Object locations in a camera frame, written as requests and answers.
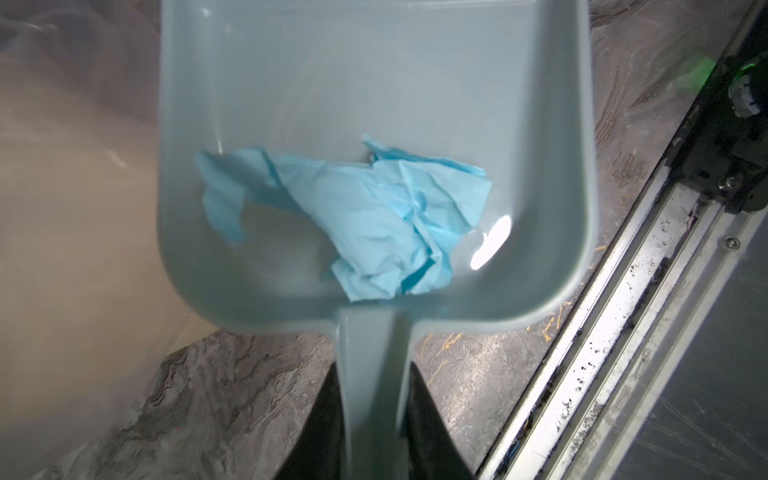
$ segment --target dustpan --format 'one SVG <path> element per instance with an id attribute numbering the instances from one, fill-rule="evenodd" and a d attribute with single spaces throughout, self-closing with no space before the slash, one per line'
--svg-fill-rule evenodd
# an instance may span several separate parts
<path id="1" fill-rule="evenodd" d="M 548 313 L 597 233 L 586 0 L 167 0 L 158 232 L 167 272 L 212 323 L 317 332 L 336 347 L 347 478 L 407 475 L 402 417 L 425 333 L 496 333 Z M 363 132 L 486 169 L 478 229 L 443 290 L 350 303 L 311 220 L 248 205 L 210 228 L 193 163 L 213 152 L 362 160 Z"/>

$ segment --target black object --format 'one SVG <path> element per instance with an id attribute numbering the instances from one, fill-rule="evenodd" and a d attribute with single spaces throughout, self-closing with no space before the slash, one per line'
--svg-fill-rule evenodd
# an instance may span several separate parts
<path id="1" fill-rule="evenodd" d="M 296 446 L 275 480 L 337 480 L 344 448 L 339 378 L 332 364 Z M 462 461 L 427 385 L 411 363 L 405 435 L 411 480 L 474 480 Z"/>
<path id="2" fill-rule="evenodd" d="M 754 212 L 768 204 L 768 11 L 729 49 L 737 53 L 718 62 L 664 156 L 673 180 L 729 213 Z"/>

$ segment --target blue paper towel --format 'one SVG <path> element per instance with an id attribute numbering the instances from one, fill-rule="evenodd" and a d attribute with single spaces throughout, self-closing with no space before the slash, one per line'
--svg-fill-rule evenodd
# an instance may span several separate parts
<path id="1" fill-rule="evenodd" d="M 210 225 L 241 242 L 245 196 L 311 217 L 339 258 L 331 266 L 350 301 L 419 295 L 447 286 L 449 257 L 480 220 L 491 182 L 485 171 L 450 158 L 420 157 L 363 135 L 370 164 L 312 160 L 264 149 L 200 151 Z"/>

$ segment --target dustpan handle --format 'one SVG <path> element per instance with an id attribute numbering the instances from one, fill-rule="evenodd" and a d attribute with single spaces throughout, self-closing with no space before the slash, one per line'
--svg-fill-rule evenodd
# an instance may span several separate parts
<path id="1" fill-rule="evenodd" d="M 412 349 L 411 319 L 392 309 L 350 307 L 335 338 L 344 408 L 342 479 L 408 478 L 402 428 Z"/>

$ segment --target plastic bag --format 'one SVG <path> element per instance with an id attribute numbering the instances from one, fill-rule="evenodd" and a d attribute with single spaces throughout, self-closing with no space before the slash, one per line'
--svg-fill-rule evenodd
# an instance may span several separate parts
<path id="1" fill-rule="evenodd" d="M 193 315 L 157 250 L 158 58 L 118 2 L 0 7 L 4 478 L 121 419 Z"/>

